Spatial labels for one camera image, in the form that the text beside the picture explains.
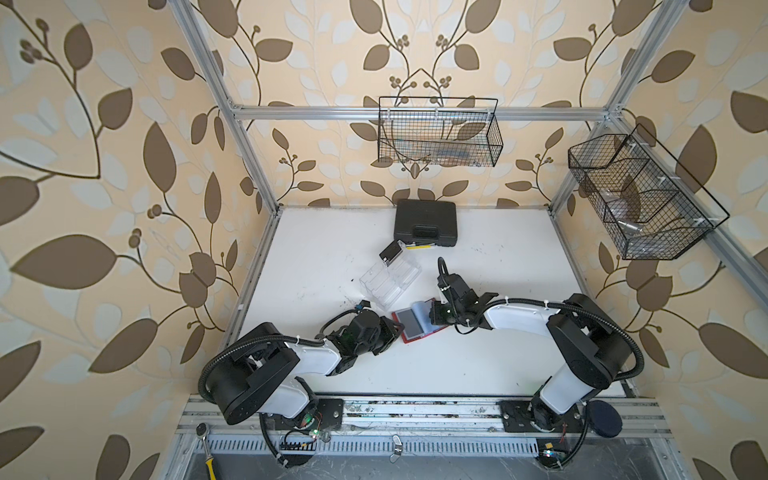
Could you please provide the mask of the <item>red leather card holder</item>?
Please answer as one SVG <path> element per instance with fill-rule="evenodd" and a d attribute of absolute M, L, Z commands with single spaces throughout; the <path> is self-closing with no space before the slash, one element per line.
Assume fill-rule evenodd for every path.
<path fill-rule="evenodd" d="M 412 343 L 440 332 L 446 325 L 436 325 L 431 321 L 435 299 L 415 302 L 407 309 L 392 313 L 392 319 L 400 326 L 401 338 L 405 344 Z"/>

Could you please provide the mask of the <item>clear plastic organizer box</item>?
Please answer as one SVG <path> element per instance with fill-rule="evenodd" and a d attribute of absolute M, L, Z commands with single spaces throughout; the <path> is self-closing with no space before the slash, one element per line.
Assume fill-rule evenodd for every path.
<path fill-rule="evenodd" d="M 403 253 L 391 265 L 386 266 L 378 255 L 374 265 L 359 279 L 364 299 L 383 310 L 394 307 L 422 272 L 412 252 L 406 249 L 407 245 L 400 242 Z"/>

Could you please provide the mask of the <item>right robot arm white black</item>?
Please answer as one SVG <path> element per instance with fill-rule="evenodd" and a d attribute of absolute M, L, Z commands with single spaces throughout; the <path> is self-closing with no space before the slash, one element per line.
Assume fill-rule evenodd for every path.
<path fill-rule="evenodd" d="M 574 294 L 563 302 L 524 298 L 497 300 L 493 293 L 460 302 L 433 300 L 433 325 L 516 330 L 550 338 L 564 365 L 531 399 L 531 409 L 560 417 L 575 404 L 606 390 L 612 383 L 642 372 L 644 357 L 632 337 L 607 317 L 590 298 Z"/>

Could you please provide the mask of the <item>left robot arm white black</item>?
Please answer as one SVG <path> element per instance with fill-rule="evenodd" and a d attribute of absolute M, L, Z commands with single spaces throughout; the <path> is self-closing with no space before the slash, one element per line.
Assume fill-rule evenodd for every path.
<path fill-rule="evenodd" d="M 359 357 L 384 353 L 402 331 L 401 324 L 370 309 L 354 313 L 348 325 L 316 339 L 283 335 L 264 322 L 203 367 L 198 394 L 217 405 L 229 425 L 259 414 L 281 416 L 303 427 L 318 411 L 307 375 L 341 375 Z"/>

